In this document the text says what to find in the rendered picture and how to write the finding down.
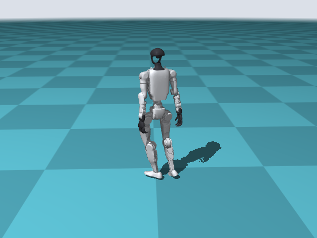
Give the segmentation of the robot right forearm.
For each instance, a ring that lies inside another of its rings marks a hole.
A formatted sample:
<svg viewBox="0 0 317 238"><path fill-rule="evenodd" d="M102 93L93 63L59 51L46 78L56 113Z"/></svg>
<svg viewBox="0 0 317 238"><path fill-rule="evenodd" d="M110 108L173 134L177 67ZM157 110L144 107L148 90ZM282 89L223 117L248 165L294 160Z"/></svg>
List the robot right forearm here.
<svg viewBox="0 0 317 238"><path fill-rule="evenodd" d="M175 110L176 110L177 112L179 112L179 111L178 111L179 108L182 109L179 92L178 92L177 95L174 95L174 96L173 96L173 99L174 99L174 103L175 103L175 107L176 107Z"/></svg>

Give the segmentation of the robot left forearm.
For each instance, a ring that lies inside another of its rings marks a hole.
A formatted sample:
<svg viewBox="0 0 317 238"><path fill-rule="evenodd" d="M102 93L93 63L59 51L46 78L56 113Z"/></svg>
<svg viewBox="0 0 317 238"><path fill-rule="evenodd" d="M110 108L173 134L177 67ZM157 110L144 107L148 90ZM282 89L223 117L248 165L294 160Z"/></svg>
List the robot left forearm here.
<svg viewBox="0 0 317 238"><path fill-rule="evenodd" d="M144 95L142 93L138 94L138 99L139 99L139 118L142 119L142 115L146 115L146 104L147 102L144 101Z"/></svg>

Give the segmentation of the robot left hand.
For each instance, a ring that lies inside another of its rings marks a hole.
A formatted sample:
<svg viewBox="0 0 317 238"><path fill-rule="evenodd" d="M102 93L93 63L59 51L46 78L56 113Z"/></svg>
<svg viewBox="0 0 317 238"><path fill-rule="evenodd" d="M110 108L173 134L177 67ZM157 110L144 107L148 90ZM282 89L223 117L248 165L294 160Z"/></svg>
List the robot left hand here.
<svg viewBox="0 0 317 238"><path fill-rule="evenodd" d="M145 115L142 115L142 119L139 118L138 127L139 127L139 131L140 131L140 132L142 132L142 133L147 133L147 132L145 131L144 121L145 121Z"/></svg>

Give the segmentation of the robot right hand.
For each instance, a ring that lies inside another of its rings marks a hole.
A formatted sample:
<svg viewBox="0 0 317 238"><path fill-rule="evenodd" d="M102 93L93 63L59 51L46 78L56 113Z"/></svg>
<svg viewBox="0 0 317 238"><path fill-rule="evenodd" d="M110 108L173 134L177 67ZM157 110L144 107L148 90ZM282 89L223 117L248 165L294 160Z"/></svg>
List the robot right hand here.
<svg viewBox="0 0 317 238"><path fill-rule="evenodd" d="M177 118L175 119L175 121L178 119L178 121L177 121L177 124L175 124L175 125L177 125L177 126L181 126L182 125L182 109L181 108L179 108L179 110L178 110L179 112L176 112L177 113Z"/></svg>

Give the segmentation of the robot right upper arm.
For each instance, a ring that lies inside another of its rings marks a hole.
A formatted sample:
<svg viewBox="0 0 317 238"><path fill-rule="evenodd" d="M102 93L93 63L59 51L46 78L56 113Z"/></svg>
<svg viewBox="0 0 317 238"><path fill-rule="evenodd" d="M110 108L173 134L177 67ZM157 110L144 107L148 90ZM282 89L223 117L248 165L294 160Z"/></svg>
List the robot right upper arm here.
<svg viewBox="0 0 317 238"><path fill-rule="evenodd" d="M178 89L177 89L177 78L176 78L176 71L169 69L170 72L170 84L172 89L170 89L171 95L177 95Z"/></svg>

